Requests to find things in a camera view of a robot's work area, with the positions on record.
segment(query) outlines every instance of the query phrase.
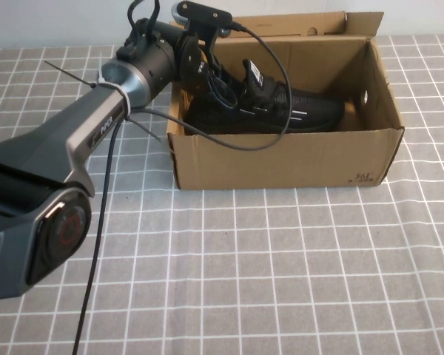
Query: wire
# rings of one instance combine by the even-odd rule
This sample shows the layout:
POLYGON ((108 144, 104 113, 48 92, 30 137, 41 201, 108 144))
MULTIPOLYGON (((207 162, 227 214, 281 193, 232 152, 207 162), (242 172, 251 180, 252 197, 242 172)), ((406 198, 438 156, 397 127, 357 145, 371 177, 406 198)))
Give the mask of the wire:
POLYGON ((153 109, 146 109, 143 107, 134 107, 132 108, 132 112, 137 113, 137 112, 142 112, 142 113, 149 113, 151 115, 157 115, 160 116, 162 118, 167 119, 168 121, 172 121, 175 122, 176 124, 179 124, 181 126, 183 126, 184 128, 188 129, 189 131, 191 131, 192 133, 195 133, 196 135, 200 135, 206 139, 208 139, 209 141, 212 141, 216 144, 219 144, 221 146, 225 146, 226 148, 230 148, 230 149, 234 149, 234 150, 240 150, 243 152, 256 152, 258 150, 264 150, 267 148, 270 148, 272 146, 274 146, 276 143, 278 143, 279 141, 281 141, 281 139, 283 138, 283 136, 286 134, 286 131, 288 130, 289 127, 289 121, 291 119, 291 112, 292 112, 292 90, 291 90, 291 86, 289 83, 289 78, 288 75, 286 74, 285 69, 283 68, 283 65, 281 64, 280 60, 278 59, 278 57, 276 56, 276 54, 273 53, 273 51, 268 47, 268 45, 265 43, 265 41, 263 39, 261 39, 258 35, 256 35, 255 33, 253 33, 251 30, 248 30, 247 28, 243 27, 241 24, 237 24, 235 23, 235 28, 233 28, 233 30, 238 30, 241 32, 246 32, 249 35, 251 35, 252 37, 254 37, 257 41, 259 41, 261 43, 261 45, 269 52, 269 54, 273 57, 273 59, 276 61, 277 65, 280 67, 281 72, 283 73, 283 77, 284 80, 286 82, 286 93, 287 93, 287 99, 288 99, 288 111, 286 113, 286 124, 283 128, 283 130, 281 131, 281 133, 270 143, 264 145, 264 146, 256 146, 256 147, 248 147, 248 146, 236 146, 234 144, 230 144, 230 143, 226 143, 220 139, 217 139, 215 137, 212 137, 211 135, 208 135, 207 133, 201 131, 200 129, 197 129, 193 126, 191 126, 190 124, 187 124, 186 122, 179 120, 177 118, 172 117, 171 115, 168 115, 164 112, 159 112, 159 111, 155 111, 153 109))
POLYGON ((151 17, 149 18, 148 26, 147 26, 147 38, 148 41, 152 38, 152 32, 153 28, 155 27, 156 19, 158 18, 158 15, 160 14, 160 0, 155 0, 155 7, 153 8, 153 13, 151 14, 151 17))
POLYGON ((130 26, 132 26, 133 32, 135 32, 135 40, 134 40, 133 44, 137 44, 140 41, 140 31, 136 27, 135 21, 133 21, 133 11, 143 1, 144 0, 135 0, 134 2, 132 2, 130 4, 130 6, 128 7, 128 11, 127 11, 128 22, 130 23, 130 26))
POLYGON ((73 79, 75 79, 75 80, 77 80, 77 81, 80 81, 80 82, 83 83, 83 84, 86 84, 86 85, 89 86, 89 87, 94 88, 94 87, 97 86, 96 83, 90 83, 90 82, 88 82, 88 81, 85 81, 84 79, 81 79, 81 78, 79 78, 78 76, 75 76, 74 74, 71 74, 70 72, 68 72, 68 71, 66 71, 66 70, 64 70, 64 69, 62 69, 62 68, 60 68, 60 67, 54 65, 53 63, 50 63, 49 61, 44 61, 44 63, 46 63, 47 65, 50 65, 50 66, 53 67, 54 69, 59 70, 60 72, 63 72, 64 74, 70 76, 71 78, 73 78, 73 79))
POLYGON ((142 130, 144 130, 146 133, 151 135, 154 139, 156 139, 158 142, 161 143, 161 138, 159 138, 155 133, 151 132, 149 129, 147 129, 143 124, 131 119, 130 117, 125 118, 127 121, 135 124, 136 126, 140 127, 142 130))
POLYGON ((98 227, 97 227, 97 236, 95 237, 95 248, 94 255, 92 259, 92 265, 90 266, 89 280, 87 281, 86 293, 84 295, 84 301, 82 303, 81 316, 79 317, 79 324, 77 327, 77 332, 75 334, 74 340, 74 348, 73 355, 77 355, 77 351, 79 348, 79 342, 81 341, 82 328, 84 327, 84 318, 86 317, 87 303, 89 302, 90 291, 92 290, 92 284, 95 276, 95 268, 97 266, 98 252, 101 246, 101 238, 102 238, 102 229, 104 227, 104 219, 105 219, 105 208, 107 204, 107 195, 109 192, 109 181, 110 181, 110 171, 112 169, 112 157, 113 157, 113 149, 115 147, 115 140, 117 139, 118 131, 120 130, 121 124, 124 120, 119 120, 115 125, 115 128, 112 133, 112 137, 110 138, 110 147, 109 153, 107 156, 107 167, 105 169, 105 178, 104 178, 104 190, 102 193, 102 204, 101 204, 101 213, 98 219, 98 227))

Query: black cable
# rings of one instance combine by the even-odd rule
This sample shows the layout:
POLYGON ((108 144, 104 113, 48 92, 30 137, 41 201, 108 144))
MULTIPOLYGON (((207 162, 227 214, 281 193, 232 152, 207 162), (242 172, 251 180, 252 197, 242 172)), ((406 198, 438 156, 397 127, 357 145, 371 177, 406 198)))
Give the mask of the black cable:
POLYGON ((130 23, 130 26, 132 26, 133 32, 135 32, 134 44, 137 44, 138 41, 140 41, 141 36, 140 36, 140 31, 138 31, 138 28, 136 27, 135 21, 133 21, 133 11, 143 1, 144 0, 135 0, 134 2, 132 2, 130 4, 130 6, 128 7, 128 11, 127 11, 128 22, 130 23))
POLYGON ((166 118, 169 121, 175 122, 181 126, 183 126, 184 128, 187 128, 189 131, 195 133, 196 135, 201 135, 202 137, 216 143, 219 144, 221 146, 225 146, 226 148, 230 148, 230 149, 234 149, 234 150, 240 150, 240 151, 244 151, 244 152, 256 152, 258 150, 263 150, 263 149, 267 149, 270 148, 272 146, 274 146, 276 143, 278 143, 279 141, 281 141, 281 139, 283 138, 283 136, 286 134, 286 131, 288 130, 289 127, 289 121, 291 119, 291 112, 292 112, 292 90, 291 90, 291 86, 289 83, 289 78, 288 75, 286 74, 285 69, 283 68, 283 65, 281 64, 280 60, 278 59, 278 57, 276 56, 276 54, 273 53, 273 51, 268 47, 268 45, 266 45, 265 41, 263 39, 261 39, 258 35, 256 35, 255 33, 253 33, 251 30, 248 30, 247 28, 241 26, 240 24, 236 24, 235 23, 235 28, 233 30, 238 30, 238 31, 242 31, 242 32, 246 32, 248 34, 250 34, 252 37, 254 37, 257 41, 259 41, 261 43, 261 45, 269 52, 269 54, 273 57, 273 59, 276 61, 277 65, 280 67, 281 72, 283 73, 283 77, 284 80, 286 82, 286 94, 287 94, 287 99, 288 99, 288 111, 286 113, 287 117, 286 117, 286 124, 283 128, 283 130, 281 131, 281 133, 270 143, 264 145, 264 146, 256 146, 256 147, 248 147, 248 146, 236 146, 234 144, 230 144, 230 143, 226 143, 224 141, 221 141, 220 139, 217 139, 215 137, 212 137, 211 135, 208 135, 207 133, 201 131, 200 129, 197 129, 193 126, 191 126, 190 124, 187 124, 186 122, 179 120, 177 118, 172 117, 171 115, 168 115, 164 112, 159 112, 159 111, 155 111, 153 109, 145 109, 145 108, 138 108, 138 107, 134 107, 132 108, 132 112, 137 113, 137 112, 142 112, 142 113, 149 113, 151 115, 157 115, 160 116, 162 118, 166 118))
POLYGON ((97 259, 98 259, 98 251, 101 246, 102 229, 104 227, 105 207, 107 204, 107 195, 109 192, 110 172, 112 170, 113 149, 115 147, 115 140, 117 139, 118 131, 120 130, 123 121, 124 120, 121 119, 117 122, 113 130, 112 137, 110 138, 109 153, 107 156, 107 167, 105 169, 104 190, 102 192, 101 214, 98 219, 97 235, 95 237, 95 248, 94 248, 94 255, 92 257, 93 258, 92 265, 90 266, 89 280, 87 281, 86 293, 84 295, 84 301, 82 303, 81 316, 79 317, 79 324, 77 327, 77 332, 75 334, 73 355, 77 355, 79 342, 81 341, 82 328, 84 327, 84 318, 86 317, 87 303, 89 302, 90 291, 92 290, 92 284, 94 281, 95 268, 97 266, 97 259))
POLYGON ((151 14, 151 17, 149 18, 148 26, 147 26, 147 34, 146 35, 147 35, 148 41, 150 41, 152 38, 153 28, 155 27, 156 19, 158 18, 159 14, 160 14, 160 0, 155 0, 155 7, 153 8, 153 13, 151 14))

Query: white wall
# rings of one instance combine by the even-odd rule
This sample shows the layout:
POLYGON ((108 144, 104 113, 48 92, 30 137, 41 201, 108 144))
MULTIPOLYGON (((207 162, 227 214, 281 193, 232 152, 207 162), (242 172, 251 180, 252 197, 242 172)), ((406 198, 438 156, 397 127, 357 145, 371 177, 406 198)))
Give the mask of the white wall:
MULTIPOLYGON (((172 4, 161 0, 161 21, 172 4)), ((380 34, 444 33, 444 0, 198 0, 234 16, 317 11, 384 11, 380 34)), ((0 47, 120 44, 130 0, 0 0, 0 47)), ((135 17, 151 13, 145 0, 135 17)))

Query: open cardboard box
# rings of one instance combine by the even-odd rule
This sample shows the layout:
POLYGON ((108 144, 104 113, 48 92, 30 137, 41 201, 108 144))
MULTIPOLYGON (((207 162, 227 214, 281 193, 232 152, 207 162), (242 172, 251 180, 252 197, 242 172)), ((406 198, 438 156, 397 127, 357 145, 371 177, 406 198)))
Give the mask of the open cardboard box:
MULTIPOLYGON (((272 148, 239 152, 169 122, 175 178, 181 189, 260 189, 376 186, 396 155, 404 127, 374 41, 383 13, 312 13, 237 18, 274 50, 291 85, 327 92, 346 101, 335 132, 288 134, 272 148)), ((219 39, 215 54, 237 78, 249 58, 283 80, 273 58, 243 33, 219 39)), ((172 90, 170 115, 183 119, 190 97, 172 90)), ((275 135, 218 135, 242 146, 259 146, 275 135)))

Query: robotic arm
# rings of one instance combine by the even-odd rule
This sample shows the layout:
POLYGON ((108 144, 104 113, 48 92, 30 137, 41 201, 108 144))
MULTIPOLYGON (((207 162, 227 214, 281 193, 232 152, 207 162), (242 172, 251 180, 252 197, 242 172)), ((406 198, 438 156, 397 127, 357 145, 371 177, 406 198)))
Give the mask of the robotic arm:
POLYGON ((220 73, 212 48, 232 16, 190 1, 175 11, 185 29, 137 21, 102 66, 105 82, 32 132, 0 143, 0 299, 24 294, 83 243, 95 194, 85 162, 129 107, 145 107, 170 82, 203 92, 201 68, 220 73))

